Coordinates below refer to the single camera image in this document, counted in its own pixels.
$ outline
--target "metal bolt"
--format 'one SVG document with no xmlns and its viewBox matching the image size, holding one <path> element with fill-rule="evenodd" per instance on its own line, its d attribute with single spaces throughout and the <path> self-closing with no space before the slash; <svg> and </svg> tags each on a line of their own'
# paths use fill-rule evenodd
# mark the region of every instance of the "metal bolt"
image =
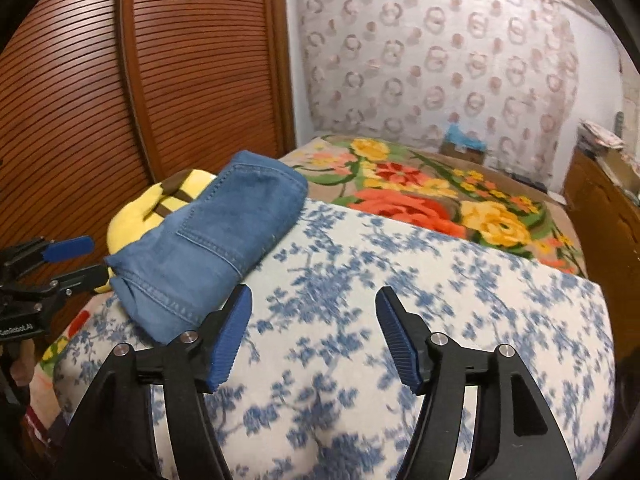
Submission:
<svg viewBox="0 0 640 480">
<path fill-rule="evenodd" d="M 126 343 L 120 343 L 113 349 L 113 353 L 117 356 L 127 355 L 129 353 L 129 345 Z"/>
<path fill-rule="evenodd" d="M 436 332 L 435 334 L 431 334 L 431 342 L 434 345 L 444 346 L 449 342 L 449 338 L 442 332 Z"/>
<path fill-rule="evenodd" d="M 187 330 L 180 334 L 180 341 L 183 343 L 193 343 L 198 338 L 198 333 L 195 330 Z"/>
<path fill-rule="evenodd" d="M 511 345 L 500 345 L 498 347 L 499 352 L 505 357 L 513 357 L 516 355 L 516 351 L 513 349 Z"/>
</svg>

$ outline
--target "brown wooden closet door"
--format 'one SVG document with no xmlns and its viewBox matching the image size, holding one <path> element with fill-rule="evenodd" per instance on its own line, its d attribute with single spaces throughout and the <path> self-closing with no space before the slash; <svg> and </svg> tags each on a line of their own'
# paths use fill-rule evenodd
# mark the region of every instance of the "brown wooden closet door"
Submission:
<svg viewBox="0 0 640 480">
<path fill-rule="evenodd" d="M 241 149 L 285 153 L 266 9 L 265 0 L 134 0 L 143 92 L 164 174 L 219 171 Z"/>
<path fill-rule="evenodd" d="M 108 222 L 149 185 L 113 10 L 113 0 L 40 0 L 0 54 L 0 246 L 35 235 L 97 245 L 53 270 L 104 256 Z"/>
</svg>

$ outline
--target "white wall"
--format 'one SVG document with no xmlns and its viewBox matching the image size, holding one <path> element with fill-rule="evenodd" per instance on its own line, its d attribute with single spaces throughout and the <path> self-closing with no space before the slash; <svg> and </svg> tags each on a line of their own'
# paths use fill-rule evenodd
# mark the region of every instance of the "white wall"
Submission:
<svg viewBox="0 0 640 480">
<path fill-rule="evenodd" d="M 291 56 L 294 117 L 298 145 L 305 144 L 318 133 L 311 122 L 306 83 L 302 70 L 300 27 L 296 14 L 297 0 L 287 0 L 289 51 Z M 577 138 L 578 120 L 587 119 L 613 130 L 615 115 L 623 107 L 619 57 L 611 37 L 578 12 L 563 9 L 571 23 L 580 62 L 580 81 L 571 115 L 563 125 L 554 161 L 551 190 L 560 192 L 571 162 Z"/>
</svg>

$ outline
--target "blue rubber fingertip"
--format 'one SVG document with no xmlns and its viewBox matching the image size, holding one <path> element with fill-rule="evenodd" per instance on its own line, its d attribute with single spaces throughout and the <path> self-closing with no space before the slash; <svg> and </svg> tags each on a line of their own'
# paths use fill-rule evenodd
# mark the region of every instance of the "blue rubber fingertip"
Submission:
<svg viewBox="0 0 640 480">
<path fill-rule="evenodd" d="M 94 249 L 95 244 L 92 238 L 90 236 L 81 236 L 49 244 L 42 252 L 42 259 L 52 264 L 89 254 Z"/>
<path fill-rule="evenodd" d="M 418 371 L 418 353 L 409 341 L 398 316 L 382 290 L 376 294 L 376 316 L 396 365 L 396 370 L 398 370 L 401 383 L 417 394 L 418 388 L 422 384 Z"/>
<path fill-rule="evenodd" d="M 222 327 L 216 345 L 211 352 L 211 368 L 207 378 L 207 385 L 211 391 L 217 390 L 220 384 L 229 377 L 251 317 L 251 308 L 251 289 L 245 286 L 231 313 L 226 318 L 225 325 Z"/>
</svg>

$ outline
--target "yellow plush toy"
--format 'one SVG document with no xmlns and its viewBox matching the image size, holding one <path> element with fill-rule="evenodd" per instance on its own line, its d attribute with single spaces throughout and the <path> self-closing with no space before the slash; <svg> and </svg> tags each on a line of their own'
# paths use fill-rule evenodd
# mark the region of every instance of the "yellow plush toy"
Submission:
<svg viewBox="0 0 640 480">
<path fill-rule="evenodd" d="M 183 170 L 151 186 L 111 219 L 107 228 L 109 254 L 117 253 L 125 245 L 140 240 L 147 231 L 158 227 L 165 216 L 197 198 L 214 178 L 215 175 L 206 171 Z M 95 289 L 98 293 L 109 290 L 109 283 Z"/>
</svg>

